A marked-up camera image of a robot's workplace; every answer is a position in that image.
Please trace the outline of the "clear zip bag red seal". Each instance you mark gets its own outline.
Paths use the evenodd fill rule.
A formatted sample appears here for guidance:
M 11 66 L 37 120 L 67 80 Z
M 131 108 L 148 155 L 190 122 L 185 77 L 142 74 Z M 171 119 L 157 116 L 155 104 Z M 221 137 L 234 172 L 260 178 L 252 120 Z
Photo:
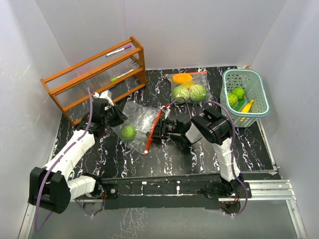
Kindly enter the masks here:
M 123 124 L 112 128 L 115 134 L 126 145 L 126 147 L 143 154 L 149 140 L 152 126 L 159 114 L 158 108 L 144 107 L 133 101 L 125 103 L 122 113 L 127 117 Z M 122 137 L 122 129 L 131 125 L 136 129 L 136 136 L 132 141 L 125 141 Z

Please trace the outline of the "bumpy green fake fruit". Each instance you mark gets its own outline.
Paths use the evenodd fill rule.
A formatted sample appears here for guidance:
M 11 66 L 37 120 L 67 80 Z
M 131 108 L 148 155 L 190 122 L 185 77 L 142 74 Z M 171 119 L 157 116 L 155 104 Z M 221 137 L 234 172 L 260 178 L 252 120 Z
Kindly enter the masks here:
M 238 97 L 235 94 L 228 94 L 228 103 L 230 107 L 236 106 L 238 103 Z

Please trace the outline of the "dark green fake cucumber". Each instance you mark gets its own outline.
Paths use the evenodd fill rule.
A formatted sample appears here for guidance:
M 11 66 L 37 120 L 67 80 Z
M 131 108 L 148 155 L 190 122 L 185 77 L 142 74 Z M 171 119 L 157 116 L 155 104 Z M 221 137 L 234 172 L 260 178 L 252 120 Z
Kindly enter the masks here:
M 243 105 L 245 104 L 246 100 L 245 99 L 242 99 L 242 100 L 239 100 L 238 101 L 238 104 L 236 105 L 236 107 L 234 108 L 235 111 L 239 111 Z

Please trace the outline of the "yellow fake banana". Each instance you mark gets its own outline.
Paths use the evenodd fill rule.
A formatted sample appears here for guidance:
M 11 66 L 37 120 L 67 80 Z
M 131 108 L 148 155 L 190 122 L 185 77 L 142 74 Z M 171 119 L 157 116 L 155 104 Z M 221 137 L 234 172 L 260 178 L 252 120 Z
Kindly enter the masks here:
M 251 100 L 248 104 L 246 104 L 244 106 L 244 108 L 242 109 L 242 113 L 248 113 L 252 107 L 252 105 L 254 104 L 254 100 Z

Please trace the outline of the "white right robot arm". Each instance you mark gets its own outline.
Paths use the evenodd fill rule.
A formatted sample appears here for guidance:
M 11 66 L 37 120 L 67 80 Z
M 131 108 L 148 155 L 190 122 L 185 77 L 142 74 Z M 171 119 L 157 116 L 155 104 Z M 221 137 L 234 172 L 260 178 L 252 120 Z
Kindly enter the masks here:
M 180 115 L 176 120 L 160 116 L 155 124 L 154 138 L 165 138 L 173 134 L 179 135 L 183 146 L 191 146 L 205 138 L 212 144 L 220 167 L 220 180 L 206 183 L 198 191 L 208 198 L 235 197 L 249 198 L 248 188 L 244 185 L 243 176 L 234 157 L 235 125 L 230 113 L 220 103 L 207 101 L 203 103 L 200 113 L 189 117 Z

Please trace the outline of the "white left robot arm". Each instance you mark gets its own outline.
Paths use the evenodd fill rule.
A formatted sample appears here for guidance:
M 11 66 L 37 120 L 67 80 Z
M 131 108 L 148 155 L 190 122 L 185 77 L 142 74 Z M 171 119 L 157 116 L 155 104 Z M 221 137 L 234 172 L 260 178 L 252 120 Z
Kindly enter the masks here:
M 103 136 L 105 128 L 121 125 L 127 117 L 108 96 L 99 96 L 90 103 L 71 139 L 60 152 L 43 167 L 34 167 L 29 178 L 30 204 L 61 214 L 70 201 L 85 194 L 93 199 L 103 193 L 98 177 L 84 174 L 69 180 L 69 176 L 83 155 Z

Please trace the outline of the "green fake cabbage left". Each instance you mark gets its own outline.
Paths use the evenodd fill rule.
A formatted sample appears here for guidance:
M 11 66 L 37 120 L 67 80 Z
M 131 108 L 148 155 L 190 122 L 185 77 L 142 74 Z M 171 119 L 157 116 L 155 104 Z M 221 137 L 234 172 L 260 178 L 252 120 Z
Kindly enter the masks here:
M 179 99 L 179 97 L 184 98 L 186 101 L 189 99 L 189 90 L 183 86 L 177 86 L 172 91 L 172 99 L 177 100 L 177 103 L 183 103 L 183 99 Z

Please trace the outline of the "green fake cabbage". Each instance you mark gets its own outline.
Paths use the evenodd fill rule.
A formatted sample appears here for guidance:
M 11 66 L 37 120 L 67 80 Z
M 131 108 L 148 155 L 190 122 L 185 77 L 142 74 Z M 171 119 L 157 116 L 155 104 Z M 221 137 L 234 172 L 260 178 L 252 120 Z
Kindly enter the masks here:
M 179 99 L 179 97 L 184 98 L 186 101 L 189 99 L 189 90 L 183 86 L 177 86 L 172 91 L 172 99 L 177 100 L 177 103 L 183 103 L 183 99 Z
M 206 99 L 206 89 L 200 84 L 195 84 L 190 87 L 189 95 L 192 101 L 201 102 Z

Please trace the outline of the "green fake cabbage right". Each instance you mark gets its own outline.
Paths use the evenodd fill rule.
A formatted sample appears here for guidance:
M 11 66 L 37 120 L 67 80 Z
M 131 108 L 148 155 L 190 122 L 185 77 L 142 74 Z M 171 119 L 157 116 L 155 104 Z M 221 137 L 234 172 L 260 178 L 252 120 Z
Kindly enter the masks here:
M 190 87 L 189 95 L 192 101 L 201 102 L 206 99 L 206 89 L 200 84 L 195 84 Z

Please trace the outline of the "orange fake fruit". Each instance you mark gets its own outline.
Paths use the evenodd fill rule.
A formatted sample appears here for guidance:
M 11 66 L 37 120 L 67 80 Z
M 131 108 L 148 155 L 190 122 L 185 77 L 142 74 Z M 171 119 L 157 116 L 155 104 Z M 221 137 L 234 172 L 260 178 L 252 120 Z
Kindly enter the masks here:
M 192 76 L 188 73 L 179 73 L 172 77 L 172 81 L 176 84 L 183 84 L 192 81 Z

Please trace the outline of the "green capped white marker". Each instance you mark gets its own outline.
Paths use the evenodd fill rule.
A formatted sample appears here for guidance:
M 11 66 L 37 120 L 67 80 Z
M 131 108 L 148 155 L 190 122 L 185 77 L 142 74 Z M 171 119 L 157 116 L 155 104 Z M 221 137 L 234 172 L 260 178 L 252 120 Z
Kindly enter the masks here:
M 134 71 L 134 69 L 131 69 L 131 70 L 129 70 L 129 71 L 127 71 L 127 72 L 125 72 L 125 73 L 119 75 L 119 76 L 116 76 L 116 77 L 112 78 L 112 79 L 111 79 L 111 82 L 114 82 L 114 81 L 118 80 L 119 78 L 121 78 L 121 77 L 123 77 L 123 76 L 125 76 L 125 75 L 127 75 L 127 74 L 129 74 L 129 73 L 131 73 L 132 71 Z

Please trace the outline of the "orange wooden shelf rack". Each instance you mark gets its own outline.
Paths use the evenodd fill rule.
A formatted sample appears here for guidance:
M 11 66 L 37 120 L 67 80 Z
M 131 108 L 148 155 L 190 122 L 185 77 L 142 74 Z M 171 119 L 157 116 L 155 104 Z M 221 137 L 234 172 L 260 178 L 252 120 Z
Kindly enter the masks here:
M 130 49 L 106 57 L 109 52 L 131 45 Z M 131 69 L 131 73 L 111 79 Z M 40 80 L 44 89 L 72 125 L 77 125 L 88 112 L 89 93 L 110 90 L 114 103 L 147 86 L 144 48 L 133 36 Z

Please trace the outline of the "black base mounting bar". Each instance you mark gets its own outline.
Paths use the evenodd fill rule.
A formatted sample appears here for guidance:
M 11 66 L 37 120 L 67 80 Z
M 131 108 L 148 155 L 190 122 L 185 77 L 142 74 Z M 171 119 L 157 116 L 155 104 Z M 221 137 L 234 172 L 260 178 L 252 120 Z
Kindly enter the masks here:
M 220 180 L 219 173 L 185 174 L 177 176 L 151 176 L 129 178 L 98 178 L 100 189 L 97 195 L 86 194 L 84 200 L 99 200 L 105 210 L 126 208 L 205 208 L 219 210 L 225 205 L 228 213 L 239 211 L 252 198 L 251 187 L 244 179 L 248 188 L 249 198 L 235 195 L 230 197 L 208 198 L 198 191 L 206 183 Z

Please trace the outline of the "pink capped white marker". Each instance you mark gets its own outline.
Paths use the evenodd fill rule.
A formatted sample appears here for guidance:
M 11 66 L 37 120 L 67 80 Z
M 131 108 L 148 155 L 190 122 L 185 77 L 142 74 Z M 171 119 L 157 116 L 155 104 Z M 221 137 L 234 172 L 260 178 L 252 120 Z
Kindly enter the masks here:
M 108 57 L 108 56 L 117 54 L 117 53 L 122 52 L 122 51 L 124 51 L 124 50 L 130 49 L 131 47 L 132 47 L 131 45 L 124 46 L 124 47 L 122 47 L 122 48 L 119 48 L 119 49 L 117 49 L 117 50 L 114 50 L 114 51 L 112 51 L 112 52 L 107 53 L 105 56 Z

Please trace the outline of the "teal plastic basket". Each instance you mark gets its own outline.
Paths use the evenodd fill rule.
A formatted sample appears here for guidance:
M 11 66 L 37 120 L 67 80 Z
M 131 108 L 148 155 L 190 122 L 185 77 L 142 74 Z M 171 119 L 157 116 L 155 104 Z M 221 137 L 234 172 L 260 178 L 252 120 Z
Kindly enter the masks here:
M 234 110 L 236 106 L 230 107 L 228 94 L 235 94 L 238 101 L 246 100 L 239 111 Z M 254 100 L 254 104 L 250 111 L 242 113 L 244 106 L 251 100 Z M 232 116 L 235 127 L 249 127 L 258 118 L 265 117 L 270 111 L 262 78 L 259 73 L 249 69 L 228 69 L 223 73 L 220 103 Z

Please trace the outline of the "aluminium frame rail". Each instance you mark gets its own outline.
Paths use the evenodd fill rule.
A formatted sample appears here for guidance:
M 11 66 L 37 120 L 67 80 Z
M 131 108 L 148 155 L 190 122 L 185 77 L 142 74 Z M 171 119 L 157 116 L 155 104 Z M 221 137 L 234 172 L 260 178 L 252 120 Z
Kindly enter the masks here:
M 42 229 L 33 230 L 29 206 L 21 239 L 305 239 L 307 233 L 289 181 L 251 181 L 252 198 L 243 212 L 212 210 L 202 195 L 131 195 L 109 200 L 112 209 L 87 201 L 90 217 L 75 203 L 53 214 Z

